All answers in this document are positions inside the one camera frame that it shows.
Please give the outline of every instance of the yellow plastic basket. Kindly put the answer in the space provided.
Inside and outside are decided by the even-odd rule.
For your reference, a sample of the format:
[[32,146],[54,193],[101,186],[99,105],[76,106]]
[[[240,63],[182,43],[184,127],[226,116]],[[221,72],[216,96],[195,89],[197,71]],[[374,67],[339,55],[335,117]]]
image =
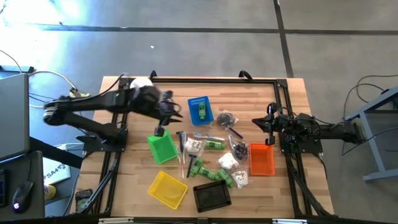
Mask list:
[[163,171],[159,171],[148,189],[148,194],[160,200],[172,209],[177,209],[188,186],[174,179]]

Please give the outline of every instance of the black mouse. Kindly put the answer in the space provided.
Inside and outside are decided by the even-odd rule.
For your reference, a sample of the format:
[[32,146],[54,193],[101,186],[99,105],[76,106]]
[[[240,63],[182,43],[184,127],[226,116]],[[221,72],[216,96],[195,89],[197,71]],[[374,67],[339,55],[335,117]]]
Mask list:
[[30,205],[33,192],[33,182],[23,182],[15,191],[12,197],[12,209],[15,213],[24,213]]

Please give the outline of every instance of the orange plastic basket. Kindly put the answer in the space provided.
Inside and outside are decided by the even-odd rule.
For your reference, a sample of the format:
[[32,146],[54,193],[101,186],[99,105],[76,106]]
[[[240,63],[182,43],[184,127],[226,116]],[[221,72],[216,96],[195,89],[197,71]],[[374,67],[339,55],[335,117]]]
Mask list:
[[272,146],[263,143],[250,144],[250,173],[252,175],[275,175]]

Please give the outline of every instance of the wooden table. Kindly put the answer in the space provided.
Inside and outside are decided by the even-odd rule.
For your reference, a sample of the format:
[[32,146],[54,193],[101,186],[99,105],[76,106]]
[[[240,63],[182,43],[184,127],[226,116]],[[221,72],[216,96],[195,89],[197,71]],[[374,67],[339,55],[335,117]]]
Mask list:
[[[104,77],[100,92],[114,83],[116,78]],[[293,110],[297,114],[310,114],[310,105],[303,79],[288,78],[287,81]],[[265,116],[266,106],[275,101],[274,89],[270,84],[156,83],[156,85],[163,91],[172,90],[175,102],[182,106],[183,122],[172,123],[166,127],[170,130],[176,145],[178,145],[178,135],[175,134],[177,131],[228,137],[229,132],[218,126],[216,121],[208,126],[194,126],[190,121],[187,101],[190,98],[203,95],[209,97],[214,116],[223,110],[228,110],[239,118],[235,129],[244,136],[246,142],[264,142],[267,137],[267,134],[264,134],[251,120]],[[100,123],[111,122],[111,113],[96,111],[94,120]],[[153,134],[157,122],[157,120],[139,114],[130,113],[128,116],[129,137],[126,150],[121,156],[112,217],[287,218],[294,216],[286,162],[284,155],[280,153],[278,138],[274,145],[275,176],[250,176],[249,184],[243,189],[239,190],[235,187],[229,190],[231,206],[198,213],[192,187],[208,183],[210,180],[201,175],[182,179],[177,158],[160,165],[155,163],[147,143],[147,136]],[[223,153],[223,151],[205,150],[202,155],[205,160],[204,166],[216,172],[220,168],[216,161]],[[76,191],[97,188],[103,157],[104,153],[96,152],[83,161]],[[303,164],[309,189],[324,208],[333,213],[322,164],[311,154],[303,155]],[[150,184],[160,170],[181,180],[189,187],[186,196],[176,210],[172,210],[147,193]],[[103,207],[107,195],[108,187],[104,191]],[[298,199],[301,203],[300,208],[304,211],[301,194]],[[75,211],[74,202],[71,211]]]

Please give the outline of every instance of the concrete floor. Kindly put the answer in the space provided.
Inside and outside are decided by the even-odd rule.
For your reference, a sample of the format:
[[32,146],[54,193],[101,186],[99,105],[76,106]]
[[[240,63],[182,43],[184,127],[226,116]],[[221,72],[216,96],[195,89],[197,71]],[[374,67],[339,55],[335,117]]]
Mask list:
[[[11,4],[17,1],[9,1],[2,15],[4,22],[58,24],[61,19],[65,25],[80,26],[278,28],[272,0],[63,0],[55,1],[55,9],[46,6],[47,0],[38,0],[34,5],[27,3],[25,17],[12,13],[23,10]],[[395,0],[279,2],[286,29],[398,30]],[[39,12],[46,7],[53,11]],[[254,77],[287,76],[279,34],[56,32],[16,26],[2,30],[0,48],[20,64],[60,72],[90,93],[98,92],[102,76],[122,72],[236,76],[245,69]],[[346,94],[361,77],[398,72],[397,35],[288,34],[286,39],[294,77],[305,79],[312,113],[329,122],[340,121]],[[0,62],[11,63],[2,55]],[[398,78],[366,81],[383,88],[398,84]],[[46,96],[67,94],[68,89],[62,79],[47,74],[30,80],[31,92]],[[380,92],[365,86],[361,94],[371,100]],[[347,112],[362,105],[353,94]],[[33,137],[49,144],[76,142],[77,130],[47,126],[41,116],[42,110],[30,110]],[[366,144],[341,157],[341,141],[322,143],[335,213],[346,218],[396,222],[398,178],[365,184],[362,176],[376,171]],[[390,153],[390,157],[398,159],[398,154]],[[394,165],[397,168],[398,162],[389,164]],[[63,210],[65,203],[52,204],[48,213],[59,214],[56,208]]]

